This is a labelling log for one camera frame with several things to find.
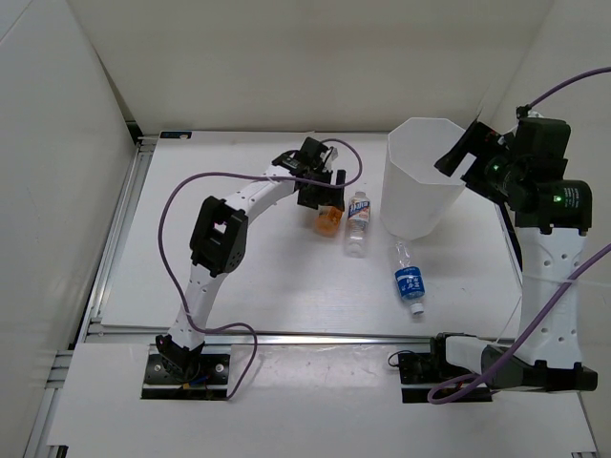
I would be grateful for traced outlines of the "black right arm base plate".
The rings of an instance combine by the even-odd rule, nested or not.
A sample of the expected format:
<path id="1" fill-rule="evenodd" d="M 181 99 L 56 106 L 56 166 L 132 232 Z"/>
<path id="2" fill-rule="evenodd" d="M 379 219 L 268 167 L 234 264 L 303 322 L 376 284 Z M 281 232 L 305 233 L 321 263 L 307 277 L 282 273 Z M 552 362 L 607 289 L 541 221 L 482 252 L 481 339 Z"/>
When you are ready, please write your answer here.
<path id="1" fill-rule="evenodd" d="M 426 404 L 428 392 L 435 386 L 455 377 L 470 374 L 470 371 L 453 365 L 437 367 L 430 353 L 418 353 L 408 349 L 389 354 L 387 363 L 390 368 L 398 369 L 401 383 L 403 404 Z M 470 381 L 454 383 L 441 390 L 435 397 L 451 395 Z M 489 403 L 495 393 L 487 386 L 481 385 L 459 403 Z"/>

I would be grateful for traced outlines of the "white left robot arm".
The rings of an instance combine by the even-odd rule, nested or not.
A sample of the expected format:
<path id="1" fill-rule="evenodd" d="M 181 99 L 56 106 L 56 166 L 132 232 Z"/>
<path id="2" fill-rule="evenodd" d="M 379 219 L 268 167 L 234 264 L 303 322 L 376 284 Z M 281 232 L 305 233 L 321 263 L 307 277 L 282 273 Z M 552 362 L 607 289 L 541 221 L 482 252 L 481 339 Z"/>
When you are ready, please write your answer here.
<path id="1" fill-rule="evenodd" d="M 206 198 L 189 240 L 190 277 L 184 287 L 179 285 L 166 257 L 163 229 L 178 192 L 195 179 L 187 178 L 171 193 L 158 226 L 158 250 L 179 291 L 180 310 L 167 334 L 156 337 L 156 346 L 165 370 L 172 377 L 187 383 L 201 372 L 205 326 L 223 281 L 244 259 L 249 224 L 294 193 L 298 203 L 308 208 L 334 204 L 343 195 L 346 182 L 345 170 L 332 170 L 336 157 L 336 148 L 308 137 L 300 149 L 272 160 L 260 176 L 235 174 L 234 178 L 248 182 L 241 190 L 225 198 Z"/>

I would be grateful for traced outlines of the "orange juice bottle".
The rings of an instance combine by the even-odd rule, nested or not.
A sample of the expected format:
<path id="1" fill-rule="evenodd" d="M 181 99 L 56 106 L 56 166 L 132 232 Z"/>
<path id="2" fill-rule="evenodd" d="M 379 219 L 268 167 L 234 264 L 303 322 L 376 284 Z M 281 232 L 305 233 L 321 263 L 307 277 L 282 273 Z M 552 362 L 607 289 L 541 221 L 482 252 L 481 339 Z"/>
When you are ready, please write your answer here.
<path id="1" fill-rule="evenodd" d="M 335 206 L 320 206 L 314 220 L 314 231 L 323 236 L 334 237 L 340 227 L 344 212 Z"/>

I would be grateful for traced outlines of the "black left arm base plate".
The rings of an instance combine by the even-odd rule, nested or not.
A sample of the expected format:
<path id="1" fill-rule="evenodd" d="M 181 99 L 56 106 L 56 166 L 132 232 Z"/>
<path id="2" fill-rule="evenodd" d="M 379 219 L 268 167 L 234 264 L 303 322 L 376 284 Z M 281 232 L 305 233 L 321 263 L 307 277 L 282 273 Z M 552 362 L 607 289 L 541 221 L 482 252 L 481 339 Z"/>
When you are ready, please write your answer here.
<path id="1" fill-rule="evenodd" d="M 163 401 L 224 401 L 228 394 L 231 353 L 228 347 L 204 349 L 186 376 L 168 371 L 169 365 L 149 350 L 140 398 Z"/>

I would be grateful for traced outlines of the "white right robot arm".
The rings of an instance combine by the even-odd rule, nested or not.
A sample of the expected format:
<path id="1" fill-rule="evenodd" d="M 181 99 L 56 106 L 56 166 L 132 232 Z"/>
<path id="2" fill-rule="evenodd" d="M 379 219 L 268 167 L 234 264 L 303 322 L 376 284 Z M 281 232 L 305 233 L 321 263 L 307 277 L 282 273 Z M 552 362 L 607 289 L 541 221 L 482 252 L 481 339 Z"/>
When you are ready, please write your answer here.
<path id="1" fill-rule="evenodd" d="M 458 402 L 483 385 L 492 391 L 597 388 L 598 374 L 583 364 L 579 347 L 577 281 L 609 250 L 581 257 L 592 227 L 593 194 L 585 181 L 564 176 L 570 134 L 570 126 L 559 119 L 522 117 L 506 135 L 475 120 L 435 162 L 449 177 L 473 156 L 461 177 L 466 187 L 514 212 L 521 309 L 510 346 L 466 334 L 433 340 L 429 370 L 443 383 L 429 391 L 429 403 Z"/>

